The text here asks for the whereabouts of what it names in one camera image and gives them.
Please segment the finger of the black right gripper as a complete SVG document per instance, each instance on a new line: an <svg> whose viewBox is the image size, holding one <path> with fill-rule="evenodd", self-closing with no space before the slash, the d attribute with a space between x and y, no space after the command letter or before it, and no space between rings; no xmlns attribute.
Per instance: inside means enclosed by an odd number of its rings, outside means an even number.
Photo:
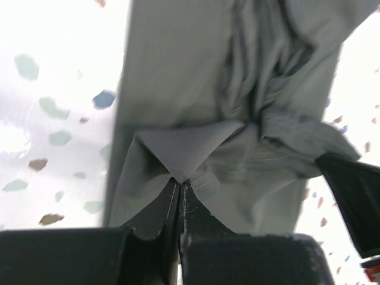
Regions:
<svg viewBox="0 0 380 285"><path fill-rule="evenodd" d="M379 167L332 154L315 160L335 198L357 252L379 255Z"/></svg>

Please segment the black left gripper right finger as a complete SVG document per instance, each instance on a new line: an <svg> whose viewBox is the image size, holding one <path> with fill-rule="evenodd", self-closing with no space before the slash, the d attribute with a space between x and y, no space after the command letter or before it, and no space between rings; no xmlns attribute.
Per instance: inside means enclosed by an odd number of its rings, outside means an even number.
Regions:
<svg viewBox="0 0 380 285"><path fill-rule="evenodd" d="M236 234L182 186L179 252L184 284L334 284L325 255L310 236Z"/></svg>

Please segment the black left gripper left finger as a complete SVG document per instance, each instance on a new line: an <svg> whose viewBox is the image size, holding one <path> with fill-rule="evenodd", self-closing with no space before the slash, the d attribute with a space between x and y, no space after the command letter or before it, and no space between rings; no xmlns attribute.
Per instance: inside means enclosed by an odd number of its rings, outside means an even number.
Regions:
<svg viewBox="0 0 380 285"><path fill-rule="evenodd" d="M181 187L119 227L1 233L2 284L176 284Z"/></svg>

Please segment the grey t shirt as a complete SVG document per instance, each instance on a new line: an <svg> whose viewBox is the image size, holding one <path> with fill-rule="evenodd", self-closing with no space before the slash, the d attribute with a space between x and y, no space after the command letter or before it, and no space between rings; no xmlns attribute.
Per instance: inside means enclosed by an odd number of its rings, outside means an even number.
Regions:
<svg viewBox="0 0 380 285"><path fill-rule="evenodd" d="M103 223L170 178L236 233L290 233L315 160L359 153L322 122L341 44L378 1L134 1Z"/></svg>

